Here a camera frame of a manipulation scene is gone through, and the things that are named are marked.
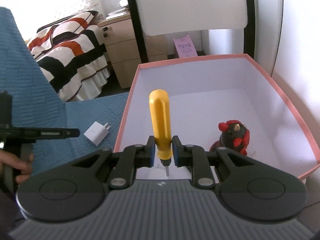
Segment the person's left hand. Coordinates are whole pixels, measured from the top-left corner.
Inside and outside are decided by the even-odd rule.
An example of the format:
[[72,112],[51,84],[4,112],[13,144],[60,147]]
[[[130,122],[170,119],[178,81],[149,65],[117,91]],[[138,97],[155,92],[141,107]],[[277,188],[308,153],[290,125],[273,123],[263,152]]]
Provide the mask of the person's left hand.
[[15,181],[17,184],[21,184],[31,177],[31,174],[33,172],[32,162],[34,161],[33,153],[29,154],[28,159],[24,161],[12,153],[1,150],[0,158],[1,158],[1,176],[3,175],[4,165],[8,165],[21,172],[21,174],[15,178]]

